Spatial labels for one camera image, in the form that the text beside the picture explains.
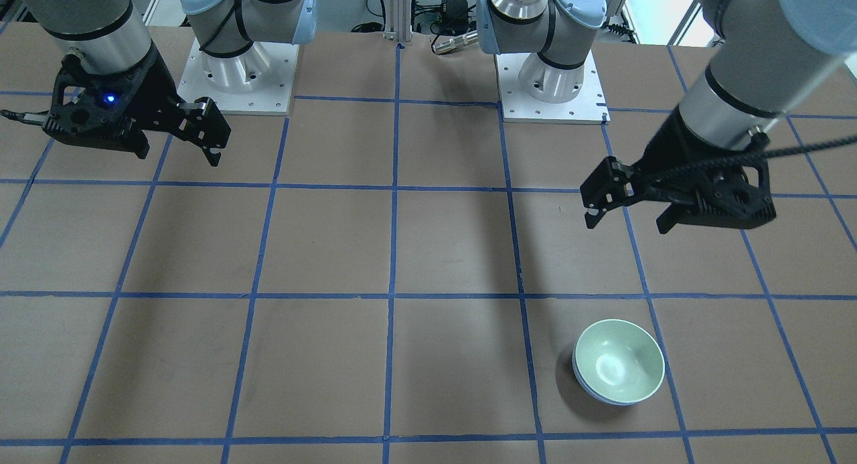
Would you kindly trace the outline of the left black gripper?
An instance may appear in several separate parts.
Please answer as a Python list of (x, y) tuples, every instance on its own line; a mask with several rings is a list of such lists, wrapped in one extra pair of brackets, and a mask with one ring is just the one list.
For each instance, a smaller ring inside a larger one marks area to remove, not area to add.
[(595, 228), (608, 211), (643, 200), (670, 204), (656, 219), (660, 234), (679, 224), (745, 230), (765, 225), (775, 219), (775, 207), (764, 159), (706, 166), (672, 177), (656, 175), (704, 160), (749, 155), (768, 144), (768, 134), (756, 131), (750, 146), (741, 151), (710, 145), (674, 109), (633, 166), (608, 156), (581, 184), (587, 228)]

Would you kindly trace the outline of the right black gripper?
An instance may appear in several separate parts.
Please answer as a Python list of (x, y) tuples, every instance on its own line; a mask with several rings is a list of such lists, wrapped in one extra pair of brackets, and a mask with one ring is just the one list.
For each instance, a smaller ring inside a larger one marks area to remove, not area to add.
[(217, 167), (232, 128), (215, 100), (184, 102), (155, 44), (137, 64), (116, 74), (89, 73), (82, 52), (70, 50), (55, 79), (41, 128), (62, 144), (148, 153), (145, 131), (165, 132), (202, 150)]

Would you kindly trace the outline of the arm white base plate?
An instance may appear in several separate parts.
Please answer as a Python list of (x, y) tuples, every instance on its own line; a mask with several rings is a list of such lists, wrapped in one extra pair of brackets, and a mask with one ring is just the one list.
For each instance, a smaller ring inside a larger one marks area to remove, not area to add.
[(194, 40), (177, 84), (184, 100), (209, 97), (224, 115), (289, 115), (302, 46), (256, 42), (235, 58), (215, 58), (199, 46)]
[(495, 66), (507, 123), (599, 125), (611, 120), (592, 52), (572, 70), (524, 53), (498, 54)]

